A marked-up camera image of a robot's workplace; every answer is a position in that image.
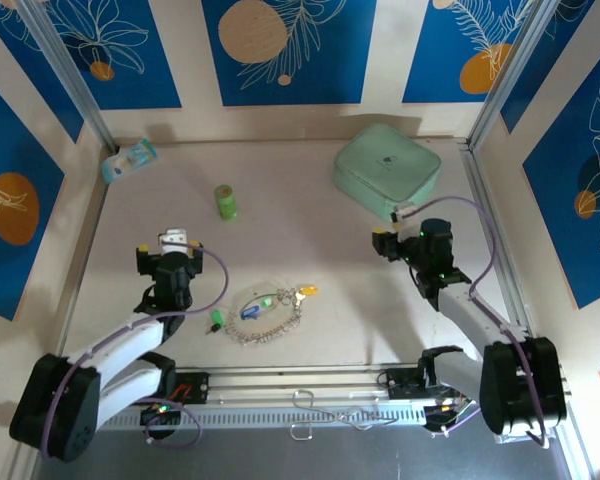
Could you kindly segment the blue wipes packet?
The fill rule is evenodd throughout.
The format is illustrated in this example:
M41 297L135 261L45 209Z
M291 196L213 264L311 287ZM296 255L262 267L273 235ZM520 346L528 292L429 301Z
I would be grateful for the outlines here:
M106 158L101 173L106 184L126 177L157 159L152 143L143 138L125 151Z

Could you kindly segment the mint green medicine bag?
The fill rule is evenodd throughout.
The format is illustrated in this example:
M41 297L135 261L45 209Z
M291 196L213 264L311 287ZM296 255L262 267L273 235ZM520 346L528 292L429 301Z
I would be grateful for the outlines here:
M334 159L333 182L360 205L389 221L394 209L426 201L441 159L386 124L373 124Z

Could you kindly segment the aluminium table side rail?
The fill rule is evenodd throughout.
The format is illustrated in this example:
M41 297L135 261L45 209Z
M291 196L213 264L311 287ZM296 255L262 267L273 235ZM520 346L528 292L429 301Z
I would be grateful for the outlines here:
M108 186L102 177L101 166L98 165L96 167L94 184L90 190L89 202L86 206L76 246L71 257L71 263L69 264L67 277L56 310L56 323L50 343L51 352L54 354L60 354L66 344L68 329L85 275L107 190Z
M474 201L487 216L485 218L481 214L483 230L487 238L492 238L495 243L495 246L490 248L490 252L495 254L493 270L498 279L509 320L524 330L530 331L531 325L527 308L497 222L495 204L492 202L480 162L467 145L461 144L460 151Z

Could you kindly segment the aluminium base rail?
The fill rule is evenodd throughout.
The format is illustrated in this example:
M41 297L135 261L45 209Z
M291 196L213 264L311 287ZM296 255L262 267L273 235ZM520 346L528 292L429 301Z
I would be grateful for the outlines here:
M300 366L210 369L210 404L289 401L298 390L318 400L380 400L387 397L378 384L377 366Z

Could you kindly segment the green cylindrical roll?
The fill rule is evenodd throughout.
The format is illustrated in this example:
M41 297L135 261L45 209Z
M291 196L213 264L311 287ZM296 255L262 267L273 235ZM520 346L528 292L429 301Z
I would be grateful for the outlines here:
M214 189L214 199L219 216L223 220L233 220L237 217L238 209L231 186L222 184Z

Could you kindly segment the aluminium frame post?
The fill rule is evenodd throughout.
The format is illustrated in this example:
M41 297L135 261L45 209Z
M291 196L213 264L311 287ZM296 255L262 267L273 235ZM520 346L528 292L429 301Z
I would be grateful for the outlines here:
M560 0L534 0L529 16L522 25L467 137L470 152L474 153L488 135L559 3Z
M100 108L73 61L44 7L37 0L14 0L16 10L61 82L81 117L110 154L119 146L101 115Z

